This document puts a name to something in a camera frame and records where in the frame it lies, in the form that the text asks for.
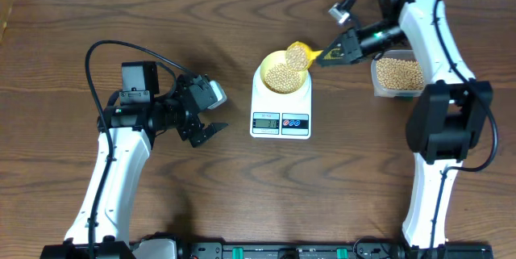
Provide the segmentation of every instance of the wood grain surface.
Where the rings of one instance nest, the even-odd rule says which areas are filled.
[[[131,239],[156,231],[227,241],[398,238],[414,159],[405,123],[414,102],[375,98],[369,63],[313,66],[307,141],[249,136],[252,75],[296,40],[327,46],[343,29],[338,0],[16,0],[0,46],[0,257],[38,257],[71,226],[93,171],[97,112],[84,74],[88,47],[136,43],[223,86],[229,100],[206,121],[228,122],[201,148],[175,132],[156,140],[142,173]],[[516,0],[446,0],[456,43],[479,80],[491,81],[500,128],[497,159],[460,173],[447,214],[450,241],[489,242],[515,258]],[[362,23],[380,18],[358,0]],[[120,64],[148,60],[107,45],[92,59],[103,104],[121,86]],[[160,71],[165,90],[171,78]],[[466,165],[489,153],[489,126]]]

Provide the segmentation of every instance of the white scale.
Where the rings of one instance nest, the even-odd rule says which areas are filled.
[[[257,138],[308,139],[312,133],[312,79],[305,71],[299,90],[275,93],[262,77],[269,67],[279,63],[285,63],[285,51],[269,54],[255,72],[249,132]]]

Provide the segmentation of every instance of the grain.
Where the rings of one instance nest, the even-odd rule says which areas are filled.
[[[281,63],[274,65],[265,74],[264,82],[278,94],[290,94],[301,87],[301,74]]]
[[[377,76],[381,86],[390,90],[422,90],[423,77],[417,61],[381,58],[377,62]]]
[[[287,60],[287,65],[296,71],[306,69],[310,62],[305,49],[300,45],[294,45],[287,48],[285,59]]]

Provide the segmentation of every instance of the clear plastic container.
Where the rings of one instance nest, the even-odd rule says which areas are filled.
[[[396,58],[398,60],[404,61],[415,61],[416,58],[412,50],[389,50],[384,53],[384,56],[381,58]],[[391,90],[386,89],[380,84],[378,81],[377,75],[377,61],[372,60],[371,63],[371,77],[372,77],[372,85],[374,86],[374,95],[377,97],[386,97],[386,98],[394,98],[394,97],[418,97],[421,95],[422,90]]]

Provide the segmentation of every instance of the brown tabletop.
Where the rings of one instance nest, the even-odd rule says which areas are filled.
[[[97,110],[84,74],[88,47],[136,43],[223,86],[228,101],[202,115],[230,126],[200,148],[160,136],[139,182],[131,239],[156,231],[227,241],[398,238],[414,158],[405,124],[414,102],[376,98],[370,64],[313,66],[309,140],[249,135],[252,75],[296,40],[327,46],[343,29],[327,13],[338,0],[16,0],[0,45],[0,257],[38,257],[72,225],[97,155]],[[446,220],[450,241],[489,242],[516,257],[516,0],[446,0],[462,57],[494,88],[497,159],[460,173]],[[362,23],[376,0],[358,0]],[[107,45],[92,59],[102,104],[121,86],[120,64],[148,60]],[[166,90],[171,78],[160,71]],[[489,154],[486,124],[466,165]]]

